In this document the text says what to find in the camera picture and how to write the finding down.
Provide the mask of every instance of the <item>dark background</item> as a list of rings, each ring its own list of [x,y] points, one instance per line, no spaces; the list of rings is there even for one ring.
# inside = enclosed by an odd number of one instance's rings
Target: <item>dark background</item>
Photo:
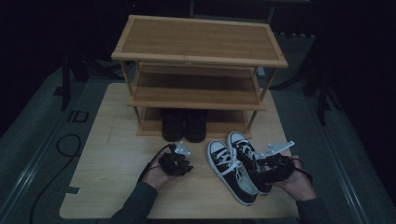
[[[276,7],[271,20],[275,33],[316,37],[304,66],[317,68],[318,77],[329,73],[330,86],[395,202],[395,1],[197,0],[194,12],[265,20],[270,7]],[[190,1],[2,0],[0,135],[61,66],[64,55],[79,80],[87,74],[78,55],[110,61],[129,14],[188,18]]]

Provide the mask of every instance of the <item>wooden table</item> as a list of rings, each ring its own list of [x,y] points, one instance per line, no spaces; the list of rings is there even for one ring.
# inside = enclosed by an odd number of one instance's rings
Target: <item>wooden table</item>
[[[108,86],[70,183],[70,187],[80,188],[80,193],[65,195],[61,217],[111,217],[134,189],[147,162],[167,144],[161,137],[135,135],[136,114],[126,105],[128,98],[125,84]],[[267,109],[258,113],[251,130],[257,136],[251,139],[256,150],[286,141],[270,92],[264,101]],[[259,195],[251,206],[240,204],[209,167],[206,148],[212,140],[215,139],[206,138],[199,144],[183,141],[192,152],[188,160],[194,168],[161,189],[148,218],[298,216],[294,200],[278,188],[267,196]]]

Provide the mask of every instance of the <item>shoe rack leg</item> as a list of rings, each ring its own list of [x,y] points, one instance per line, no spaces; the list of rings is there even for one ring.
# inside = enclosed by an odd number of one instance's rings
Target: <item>shoe rack leg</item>
[[[250,117],[250,121],[248,122],[248,125],[247,125],[247,130],[248,131],[250,131],[251,125],[253,125],[253,121],[256,118],[256,115],[257,115],[257,110],[255,110],[253,112],[253,114],[251,115],[251,117]]]
[[[264,100],[265,93],[267,93],[268,89],[270,88],[276,73],[277,73],[277,68],[274,68],[270,73],[269,77],[267,78],[267,83],[265,84],[265,87],[262,89],[262,94],[260,95],[261,101]]]
[[[257,71],[259,70],[259,67],[254,67],[254,70],[253,70],[253,76],[257,76]]]
[[[128,86],[129,95],[133,96],[134,95],[134,90],[132,89],[131,79],[129,78],[128,66],[127,66],[125,61],[120,61],[120,63],[121,63],[121,67],[122,67],[122,73],[124,74],[124,77],[125,77],[126,85]],[[134,112],[137,115],[137,120],[139,121],[139,127],[141,127],[142,126],[142,121],[140,120],[139,111],[137,110],[136,106],[134,106]]]
[[[125,77],[126,85],[128,86],[129,94],[130,96],[132,96],[134,94],[134,91],[132,90],[131,79],[129,78],[128,65],[126,64],[125,61],[120,61],[120,63],[121,63],[122,73],[124,74]]]
[[[136,69],[138,71],[142,71],[142,64],[139,61],[134,62]]]

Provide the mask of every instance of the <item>person's left hand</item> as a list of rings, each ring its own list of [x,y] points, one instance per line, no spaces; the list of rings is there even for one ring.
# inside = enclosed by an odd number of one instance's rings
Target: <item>person's left hand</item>
[[[143,176],[142,181],[150,184],[156,190],[160,190],[167,182],[176,179],[177,176],[168,175],[160,166],[160,157],[158,156],[155,161],[152,162],[150,169]]]

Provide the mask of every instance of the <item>black canvas sneaker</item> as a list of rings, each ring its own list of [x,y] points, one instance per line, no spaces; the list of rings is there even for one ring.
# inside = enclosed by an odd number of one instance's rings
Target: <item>black canvas sneaker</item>
[[[272,185],[270,183],[263,183],[258,177],[250,174],[251,171],[263,172],[265,168],[259,165],[260,161],[255,160],[254,152],[256,150],[248,139],[239,132],[232,132],[228,135],[227,145],[228,148],[236,150],[236,158],[244,164],[249,172],[251,181],[259,190],[259,194],[268,194],[271,191]]]
[[[235,199],[243,205],[252,205],[258,191],[248,176],[236,152],[220,141],[212,141],[207,147],[207,159],[216,175],[230,189]]]

